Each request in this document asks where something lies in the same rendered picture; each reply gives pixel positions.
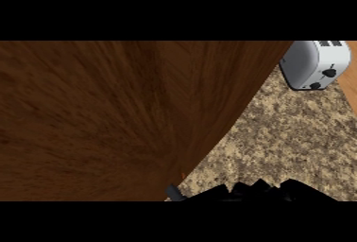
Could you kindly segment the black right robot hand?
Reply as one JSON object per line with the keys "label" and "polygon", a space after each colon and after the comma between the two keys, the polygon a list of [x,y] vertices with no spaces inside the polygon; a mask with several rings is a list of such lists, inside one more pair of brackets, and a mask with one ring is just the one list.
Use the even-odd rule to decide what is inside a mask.
{"label": "black right robot hand", "polygon": [[237,182],[231,190],[224,184],[187,198],[187,201],[241,201],[241,202],[336,202],[309,185],[287,179],[280,186],[271,186],[259,179],[250,185]]}

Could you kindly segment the brown wooden cabinet door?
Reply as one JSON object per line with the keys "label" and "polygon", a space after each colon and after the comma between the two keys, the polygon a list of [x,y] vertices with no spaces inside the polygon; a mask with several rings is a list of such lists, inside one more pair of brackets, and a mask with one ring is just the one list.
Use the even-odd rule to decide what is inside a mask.
{"label": "brown wooden cabinet door", "polygon": [[0,200],[162,200],[287,41],[0,42]]}

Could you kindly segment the silver toaster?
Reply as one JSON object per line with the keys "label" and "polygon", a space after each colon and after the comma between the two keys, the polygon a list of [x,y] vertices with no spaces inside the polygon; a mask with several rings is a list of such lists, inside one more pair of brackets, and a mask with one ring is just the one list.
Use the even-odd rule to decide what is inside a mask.
{"label": "silver toaster", "polygon": [[350,63],[345,41],[293,41],[278,67],[294,91],[324,90]]}

